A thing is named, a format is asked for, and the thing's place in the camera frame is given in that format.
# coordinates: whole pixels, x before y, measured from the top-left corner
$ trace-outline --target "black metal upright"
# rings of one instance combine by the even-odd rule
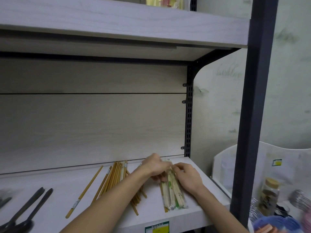
[[[246,227],[252,197],[278,0],[253,0],[231,213]]]

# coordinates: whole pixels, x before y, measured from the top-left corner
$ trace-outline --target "shelf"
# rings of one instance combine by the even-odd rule
[[[192,164],[200,173],[204,185],[215,195],[215,197],[227,208],[230,200],[223,192],[188,158],[172,158],[173,163],[185,162]],[[139,162],[129,163],[128,169],[132,172]],[[58,233],[70,221],[86,209],[101,181],[103,180],[110,164],[106,164],[83,199],[80,201],[69,219],[65,215],[72,207],[73,203],[79,197],[83,189],[92,179],[100,165],[87,167],[75,167],[71,170],[54,169],[41,172],[24,172],[11,175],[0,176],[0,186],[14,190],[15,196],[0,211],[0,225],[7,222],[18,209],[30,198],[33,193],[43,186],[46,190],[53,188],[54,192],[47,202],[43,205],[37,215],[34,217],[34,228],[32,233]],[[170,232],[183,232],[199,227],[210,225],[211,222],[205,216],[203,210],[197,202],[188,194],[185,194],[188,209],[164,212],[160,187],[149,180],[144,185],[144,191],[148,198],[142,198],[138,204],[137,210],[139,216],[136,216],[129,205],[114,232],[144,232],[145,227],[157,223],[169,221]],[[17,221],[24,221],[39,201],[32,205]]]
[[[1,0],[0,51],[193,61],[247,47],[249,20],[113,0]]]

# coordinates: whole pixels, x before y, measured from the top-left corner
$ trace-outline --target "shelf back panel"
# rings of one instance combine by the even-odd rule
[[[0,93],[186,93],[186,66],[0,59]]]
[[[184,94],[0,95],[0,173],[183,154]]]

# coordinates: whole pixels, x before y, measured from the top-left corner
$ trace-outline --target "hand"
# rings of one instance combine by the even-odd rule
[[[200,174],[191,164],[177,163],[174,164],[172,168],[180,184],[193,196],[195,196],[202,187],[205,187]]]
[[[163,172],[168,170],[171,165],[171,162],[162,161],[158,154],[153,153],[142,161],[142,165],[140,167],[145,169],[153,180],[160,183],[160,181],[165,181]]]

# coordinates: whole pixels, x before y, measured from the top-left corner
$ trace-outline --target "glass jar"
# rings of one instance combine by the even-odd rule
[[[267,177],[260,193],[259,210],[264,216],[274,215],[277,199],[280,194],[279,182]]]

